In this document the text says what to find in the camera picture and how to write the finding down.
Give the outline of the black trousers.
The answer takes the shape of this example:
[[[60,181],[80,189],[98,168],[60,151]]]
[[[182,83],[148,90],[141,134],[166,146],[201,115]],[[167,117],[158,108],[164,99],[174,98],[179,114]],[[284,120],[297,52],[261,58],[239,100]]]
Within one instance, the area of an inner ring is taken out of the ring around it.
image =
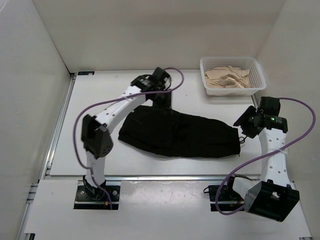
[[[217,119],[144,105],[126,117],[118,140],[165,157],[218,159],[241,152],[237,128]]]

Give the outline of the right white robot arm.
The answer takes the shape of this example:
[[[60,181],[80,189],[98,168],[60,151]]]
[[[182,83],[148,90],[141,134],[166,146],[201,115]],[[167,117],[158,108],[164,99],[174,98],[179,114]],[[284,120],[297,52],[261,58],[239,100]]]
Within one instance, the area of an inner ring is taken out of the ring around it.
[[[300,193],[293,189],[287,173],[285,146],[288,124],[279,116],[278,98],[263,96],[258,108],[250,106],[233,124],[242,134],[258,137],[261,147],[261,175],[251,180],[234,174],[227,181],[224,193],[230,200],[239,197],[243,209],[260,217],[283,222],[300,200]]]

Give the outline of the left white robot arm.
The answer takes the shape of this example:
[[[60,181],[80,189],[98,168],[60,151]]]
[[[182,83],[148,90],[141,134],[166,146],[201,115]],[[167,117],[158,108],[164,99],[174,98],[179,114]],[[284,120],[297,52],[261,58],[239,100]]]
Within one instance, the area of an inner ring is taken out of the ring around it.
[[[81,141],[86,154],[86,165],[90,168],[83,176],[86,193],[93,200],[105,197],[105,160],[113,148],[111,133],[135,108],[147,100],[160,97],[152,92],[165,91],[171,86],[171,76],[157,67],[152,74],[136,77],[121,95],[122,100],[112,103],[100,113],[87,114],[82,119]]]

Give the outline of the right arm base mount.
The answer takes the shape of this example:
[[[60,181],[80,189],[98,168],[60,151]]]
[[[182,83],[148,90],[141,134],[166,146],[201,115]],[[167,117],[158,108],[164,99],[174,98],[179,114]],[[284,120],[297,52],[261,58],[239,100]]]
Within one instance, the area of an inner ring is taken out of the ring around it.
[[[237,208],[241,208],[242,206],[244,206],[244,199],[241,197],[239,193],[233,190],[234,182],[238,179],[244,180],[245,184],[250,183],[249,187],[246,188],[247,191],[256,184],[256,180],[254,179],[240,174],[233,174],[223,185],[218,196],[218,206],[219,209],[223,212],[232,212]],[[217,212],[215,198],[219,186],[219,184],[208,185],[203,189],[203,194],[209,196],[209,200],[211,202],[210,210],[212,212]]]

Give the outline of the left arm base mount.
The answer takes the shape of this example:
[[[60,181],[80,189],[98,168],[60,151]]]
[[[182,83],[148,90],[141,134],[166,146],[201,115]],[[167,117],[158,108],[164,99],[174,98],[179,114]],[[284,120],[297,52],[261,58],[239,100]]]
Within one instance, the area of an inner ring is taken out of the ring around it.
[[[111,185],[105,184],[104,187],[110,196],[112,206],[104,191],[98,189],[98,195],[94,196],[81,180],[77,185],[73,208],[75,210],[118,210],[121,186],[112,183]]]

